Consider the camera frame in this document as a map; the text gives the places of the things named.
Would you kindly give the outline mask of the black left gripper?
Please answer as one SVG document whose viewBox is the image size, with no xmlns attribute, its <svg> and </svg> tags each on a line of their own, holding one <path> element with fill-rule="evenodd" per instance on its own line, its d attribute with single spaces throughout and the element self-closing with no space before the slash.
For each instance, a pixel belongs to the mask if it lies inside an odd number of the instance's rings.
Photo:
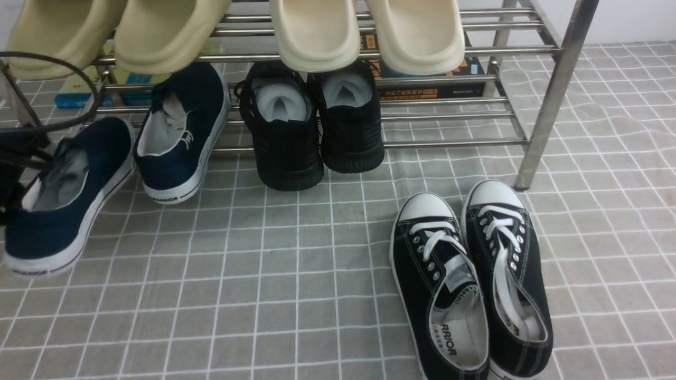
<svg viewBox="0 0 676 380">
<path fill-rule="evenodd" d="M 10 211 L 18 207 L 25 190 L 20 178 L 25 170 L 52 168 L 52 156 L 45 151 L 51 140 L 40 128 L 2 128 L 1 136 L 1 226 Z"/>
</svg>

